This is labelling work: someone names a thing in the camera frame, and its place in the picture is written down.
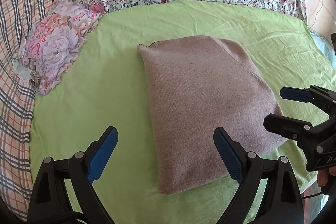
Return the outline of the person's right hand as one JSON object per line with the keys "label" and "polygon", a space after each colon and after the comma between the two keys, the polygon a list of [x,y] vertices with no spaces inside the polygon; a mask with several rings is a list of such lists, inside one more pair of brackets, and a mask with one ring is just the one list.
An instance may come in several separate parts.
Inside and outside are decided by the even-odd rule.
{"label": "person's right hand", "polygon": [[321,188],[325,186],[329,179],[329,170],[328,169],[322,169],[319,170],[317,173],[317,184],[318,187]]}

